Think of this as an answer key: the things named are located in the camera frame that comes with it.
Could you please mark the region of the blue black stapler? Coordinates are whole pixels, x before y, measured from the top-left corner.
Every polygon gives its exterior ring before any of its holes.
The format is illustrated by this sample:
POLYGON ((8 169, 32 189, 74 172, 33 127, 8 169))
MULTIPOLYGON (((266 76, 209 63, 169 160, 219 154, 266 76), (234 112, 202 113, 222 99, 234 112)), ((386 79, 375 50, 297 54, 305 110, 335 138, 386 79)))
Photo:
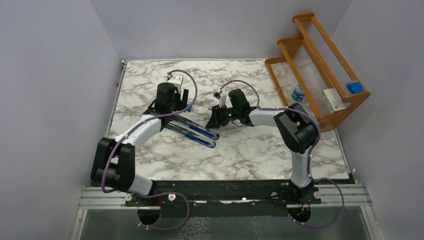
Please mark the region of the blue black stapler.
POLYGON ((213 132, 211 130, 208 130, 208 129, 204 128, 203 126, 201 126, 199 123, 196 123, 192 120, 189 120, 188 118, 185 118, 183 116, 176 114, 176 115, 172 116, 172 119, 179 122, 179 123, 182 123, 182 124, 188 126, 191 130, 193 130, 193 131, 195 131, 195 132, 197 132, 197 133, 199 133, 199 134, 201 134, 201 135, 203 135, 203 136, 205 136, 209 139, 218 140, 220 138, 220 135, 218 133, 213 132))

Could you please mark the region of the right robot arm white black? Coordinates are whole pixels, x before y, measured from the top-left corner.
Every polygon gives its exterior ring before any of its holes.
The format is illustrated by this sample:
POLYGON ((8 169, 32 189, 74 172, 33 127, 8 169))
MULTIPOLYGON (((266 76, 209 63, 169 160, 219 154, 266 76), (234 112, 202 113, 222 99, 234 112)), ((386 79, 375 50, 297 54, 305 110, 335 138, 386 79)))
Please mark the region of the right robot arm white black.
POLYGON ((210 107, 212 113, 205 127, 219 129, 234 120, 247 127, 276 127, 284 144, 291 151, 289 199, 296 204, 306 200, 314 186, 310 154, 318 143, 321 132, 318 124, 304 108, 298 103, 283 108, 253 107, 241 89, 232 90, 227 96, 216 92, 214 97, 219 100, 219 104, 210 107), (227 97, 231 107, 226 106, 227 97))

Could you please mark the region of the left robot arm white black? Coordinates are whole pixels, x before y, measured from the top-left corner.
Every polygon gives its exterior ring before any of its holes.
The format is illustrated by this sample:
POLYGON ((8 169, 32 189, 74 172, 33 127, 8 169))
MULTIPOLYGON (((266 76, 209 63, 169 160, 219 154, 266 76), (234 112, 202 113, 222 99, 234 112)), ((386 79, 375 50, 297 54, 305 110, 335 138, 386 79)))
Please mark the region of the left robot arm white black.
POLYGON ((90 172, 93 183, 104 192, 112 190, 138 194, 144 205, 157 200, 154 181, 136 174, 136 152, 171 121, 172 115, 188 107, 189 90, 162 82, 157 86, 156 99, 143 112, 140 120, 115 138, 103 137, 97 144, 90 172))

